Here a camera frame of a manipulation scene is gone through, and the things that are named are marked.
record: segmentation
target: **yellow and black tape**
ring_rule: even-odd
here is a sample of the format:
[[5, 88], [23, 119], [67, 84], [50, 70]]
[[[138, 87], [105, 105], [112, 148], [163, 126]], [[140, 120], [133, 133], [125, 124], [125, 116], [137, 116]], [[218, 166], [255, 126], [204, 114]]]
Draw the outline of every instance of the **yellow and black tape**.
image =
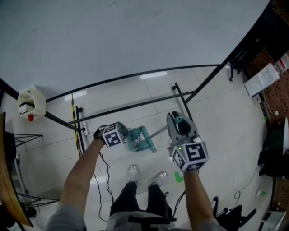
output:
[[[74, 121], [76, 120], [76, 111], [75, 111], [75, 106], [74, 106], [73, 93], [71, 94], [71, 107], [72, 107], [72, 116], [73, 116], [73, 121]], [[74, 131], [74, 133], [75, 133], [77, 152], [78, 152], [78, 155], [81, 156], [79, 140], [78, 140], [78, 131]]]

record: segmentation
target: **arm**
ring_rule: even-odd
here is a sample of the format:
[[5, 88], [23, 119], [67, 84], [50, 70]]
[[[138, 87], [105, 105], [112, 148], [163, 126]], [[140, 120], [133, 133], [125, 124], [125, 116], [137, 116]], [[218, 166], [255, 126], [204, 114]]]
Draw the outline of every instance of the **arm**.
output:
[[191, 227], [198, 229], [204, 221], [214, 219], [209, 197], [196, 171], [184, 173], [186, 189], [186, 209]]
[[70, 171], [60, 197], [60, 204], [70, 204], [83, 215], [90, 181], [94, 174], [96, 160], [104, 143], [94, 140]]

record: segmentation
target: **green tag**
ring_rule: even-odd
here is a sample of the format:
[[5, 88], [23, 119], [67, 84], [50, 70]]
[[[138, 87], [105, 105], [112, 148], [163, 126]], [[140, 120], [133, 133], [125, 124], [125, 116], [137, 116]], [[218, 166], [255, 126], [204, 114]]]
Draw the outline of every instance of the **green tag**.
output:
[[181, 183], [181, 182], [184, 181], [184, 177], [183, 177], [183, 176], [180, 177], [180, 174], [179, 174], [178, 171], [174, 172], [174, 174], [175, 174], [175, 178], [176, 178], [176, 182], [177, 182], [177, 183]]

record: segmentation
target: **black chair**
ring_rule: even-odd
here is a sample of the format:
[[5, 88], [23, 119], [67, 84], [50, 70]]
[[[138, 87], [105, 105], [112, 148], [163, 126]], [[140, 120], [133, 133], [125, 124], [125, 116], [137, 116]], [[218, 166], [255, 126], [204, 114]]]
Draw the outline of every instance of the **black chair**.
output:
[[219, 204], [218, 197], [215, 197], [214, 201], [216, 202], [214, 210], [213, 210], [214, 217], [216, 218], [218, 223], [227, 231], [237, 231], [239, 228], [245, 225], [257, 212], [257, 210], [254, 209], [252, 212], [250, 212], [248, 216], [243, 217], [241, 215], [242, 205], [238, 205], [232, 210], [228, 210], [228, 208], [225, 208], [223, 213], [217, 216], [217, 210], [218, 210], [218, 204]]

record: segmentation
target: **white sneaker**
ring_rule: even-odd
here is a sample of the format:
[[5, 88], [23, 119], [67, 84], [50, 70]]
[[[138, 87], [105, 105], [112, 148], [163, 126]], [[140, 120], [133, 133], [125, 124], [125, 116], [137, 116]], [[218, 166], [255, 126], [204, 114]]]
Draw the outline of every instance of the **white sneaker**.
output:
[[153, 178], [149, 180], [149, 186], [152, 184], [157, 184], [158, 186], [162, 186], [164, 182], [167, 179], [167, 172], [161, 171], [157, 175], [155, 175]]
[[132, 164], [129, 166], [127, 178], [128, 182], [135, 182], [138, 184], [138, 166], [136, 164]]

